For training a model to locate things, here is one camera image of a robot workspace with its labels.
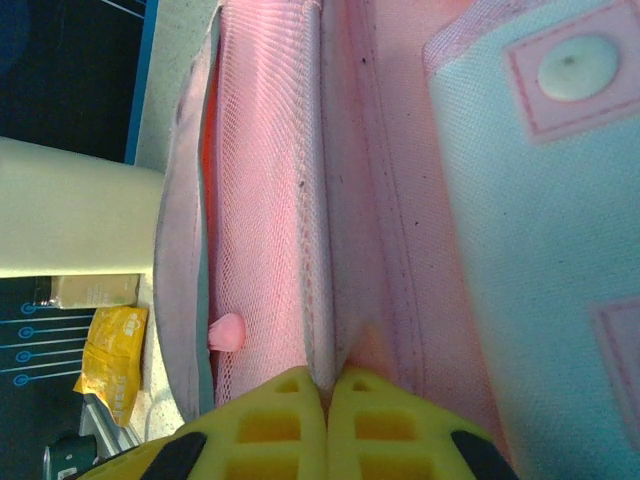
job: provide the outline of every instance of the white line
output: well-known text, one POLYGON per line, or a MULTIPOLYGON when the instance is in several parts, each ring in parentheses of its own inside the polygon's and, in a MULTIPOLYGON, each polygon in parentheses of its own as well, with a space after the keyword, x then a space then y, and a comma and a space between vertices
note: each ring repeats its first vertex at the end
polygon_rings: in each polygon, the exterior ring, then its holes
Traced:
POLYGON ((73 330, 89 330, 89 327, 47 328, 44 330, 34 330, 33 333, 71 332, 73 330))
POLYGON ((72 350, 60 350, 57 352, 30 353, 31 357, 46 357, 47 355, 63 355, 65 353, 82 352, 84 348, 74 348, 72 350))
POLYGON ((80 362, 82 362, 82 360, 67 360, 66 362, 43 363, 40 365, 27 365, 25 367, 5 368, 3 370, 0 370, 0 373, 19 372, 21 370, 33 370, 34 368, 56 367, 58 365, 68 365, 70 363, 80 363, 80 362))
POLYGON ((82 337, 82 338, 63 338, 62 340, 46 340, 44 342, 12 343, 10 345, 0 345, 0 350, 4 350, 6 348, 32 347, 34 345, 49 345, 49 344, 52 344, 52 343, 86 342, 86 341, 87 341, 87 337, 82 337))
POLYGON ((133 12, 133 11, 129 10, 128 8, 124 8, 124 7, 120 6, 120 5, 118 5, 117 3, 110 2, 109 0, 100 0, 100 1, 103 2, 103 3, 106 3, 107 5, 111 5, 112 7, 116 7, 117 9, 122 10, 123 12, 130 13, 134 17, 138 17, 138 18, 141 18, 141 19, 144 20, 144 15, 140 15, 139 13, 133 12))
POLYGON ((38 380, 39 378, 50 378, 50 377, 60 377, 62 375, 73 375, 74 373, 81 373, 82 370, 74 370, 73 372, 60 372, 60 373, 50 373, 49 375, 38 375, 37 377, 29 377, 29 381, 38 380))
POLYGON ((13 320, 1 320, 0 325, 6 325, 9 323, 52 322, 54 320, 73 320, 75 318, 93 318, 93 315, 81 315, 77 317, 21 318, 13 320))

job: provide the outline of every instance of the yellow package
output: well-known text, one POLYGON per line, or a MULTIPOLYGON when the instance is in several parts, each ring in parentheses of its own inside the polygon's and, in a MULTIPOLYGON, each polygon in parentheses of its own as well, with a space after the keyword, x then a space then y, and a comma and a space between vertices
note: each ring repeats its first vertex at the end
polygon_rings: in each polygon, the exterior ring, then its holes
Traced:
POLYGON ((96 310, 73 390, 94 393, 119 427, 129 424, 140 388, 140 353, 148 311, 112 307, 96 310))

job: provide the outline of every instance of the pink square patch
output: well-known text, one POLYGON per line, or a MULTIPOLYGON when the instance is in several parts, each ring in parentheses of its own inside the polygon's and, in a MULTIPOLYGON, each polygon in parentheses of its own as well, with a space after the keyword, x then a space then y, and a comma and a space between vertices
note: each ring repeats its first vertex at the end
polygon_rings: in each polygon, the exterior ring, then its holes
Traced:
POLYGON ((620 0, 560 26, 538 32, 505 49, 512 90, 534 144, 557 140, 640 111, 640 8, 620 0), (578 35, 600 35, 618 49, 613 81, 600 93, 575 102, 548 97, 538 84, 545 56, 578 35))
POLYGON ((629 437, 640 450, 640 298, 595 307, 593 325, 629 437))

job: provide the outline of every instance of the yellow rubber pad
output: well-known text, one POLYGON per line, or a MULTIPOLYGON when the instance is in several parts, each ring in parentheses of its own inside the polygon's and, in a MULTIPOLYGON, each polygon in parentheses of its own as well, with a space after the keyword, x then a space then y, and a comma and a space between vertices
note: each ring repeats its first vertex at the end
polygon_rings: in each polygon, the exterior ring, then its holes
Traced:
POLYGON ((451 438, 456 430, 489 440, 477 426, 373 373, 347 370, 329 410, 329 478, 475 480, 451 438))
POLYGON ((207 436, 189 479, 326 478, 326 426, 305 367, 291 369, 233 402, 105 463, 81 480, 139 480, 160 449, 189 432, 207 436))

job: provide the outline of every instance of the pink backpack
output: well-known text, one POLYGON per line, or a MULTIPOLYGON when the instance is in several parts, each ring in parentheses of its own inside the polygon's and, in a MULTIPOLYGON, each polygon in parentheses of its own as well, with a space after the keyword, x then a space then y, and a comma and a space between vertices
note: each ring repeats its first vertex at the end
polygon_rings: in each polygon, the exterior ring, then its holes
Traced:
POLYGON ((524 478, 638 478, 639 45, 637 0, 224 2, 157 233, 185 420, 349 359, 524 478))

